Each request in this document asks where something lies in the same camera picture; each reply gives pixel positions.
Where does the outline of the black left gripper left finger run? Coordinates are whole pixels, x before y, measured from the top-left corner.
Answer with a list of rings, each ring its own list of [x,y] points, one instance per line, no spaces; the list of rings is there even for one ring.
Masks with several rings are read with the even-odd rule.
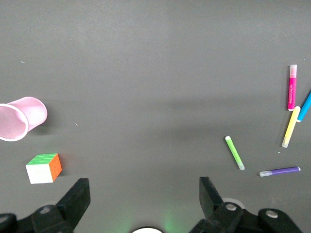
[[[44,205],[18,220],[12,213],[0,215],[2,233],[72,233],[90,205],[88,178],[80,178],[55,205]]]

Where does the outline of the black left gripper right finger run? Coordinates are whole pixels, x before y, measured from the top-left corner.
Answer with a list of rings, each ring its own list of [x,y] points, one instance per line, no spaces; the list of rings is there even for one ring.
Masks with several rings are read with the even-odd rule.
[[[259,210],[257,215],[231,201],[224,202],[209,177],[199,179],[199,201],[205,218],[191,233],[300,233],[299,227],[283,211]]]

